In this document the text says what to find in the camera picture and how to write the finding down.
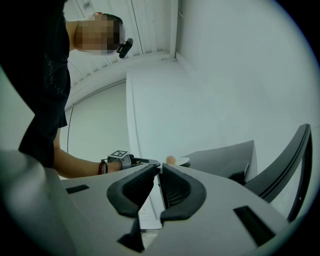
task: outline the cable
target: cable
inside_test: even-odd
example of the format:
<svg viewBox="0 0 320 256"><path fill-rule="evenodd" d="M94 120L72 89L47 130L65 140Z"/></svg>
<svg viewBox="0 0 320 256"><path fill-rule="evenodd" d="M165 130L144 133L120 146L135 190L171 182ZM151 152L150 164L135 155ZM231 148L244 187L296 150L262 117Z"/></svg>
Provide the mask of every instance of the cable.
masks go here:
<svg viewBox="0 0 320 256"><path fill-rule="evenodd" d="M72 112L74 111L74 106L72 106L71 110L71 115L70 115L70 120L69 120L69 126L68 126L68 138L66 140L66 152L69 152L69 130L70 130L70 125L71 125L71 117L72 117Z"/></svg>

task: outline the man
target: man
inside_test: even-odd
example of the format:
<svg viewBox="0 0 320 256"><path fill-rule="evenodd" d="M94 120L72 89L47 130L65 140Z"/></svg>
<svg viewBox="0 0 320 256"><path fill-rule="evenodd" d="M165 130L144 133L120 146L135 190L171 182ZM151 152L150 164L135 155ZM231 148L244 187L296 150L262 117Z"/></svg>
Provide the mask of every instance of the man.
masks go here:
<svg viewBox="0 0 320 256"><path fill-rule="evenodd" d="M90 162L64 152L60 128L67 125L64 109L70 93L69 51L113 53L124 43L123 23L100 12L86 20L65 21L64 2L42 1L43 6L33 10L30 2L21 3L25 5L19 6L23 13L15 15L12 6L3 9L10 16L2 20L7 25L2 31L5 53L1 54L1 65L35 114L19 150L66 178L116 172L122 168L120 162Z"/></svg>

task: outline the bracelet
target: bracelet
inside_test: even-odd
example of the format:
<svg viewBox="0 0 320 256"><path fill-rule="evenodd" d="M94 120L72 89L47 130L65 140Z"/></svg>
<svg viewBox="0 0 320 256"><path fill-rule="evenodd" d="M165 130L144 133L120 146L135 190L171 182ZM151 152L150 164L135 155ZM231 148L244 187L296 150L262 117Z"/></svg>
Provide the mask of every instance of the bracelet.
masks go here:
<svg viewBox="0 0 320 256"><path fill-rule="evenodd" d="M101 162L99 163L99 171L98 171L98 175L101 175L101 174L107 174L108 173L108 165L106 163L105 160L101 160Z"/></svg>

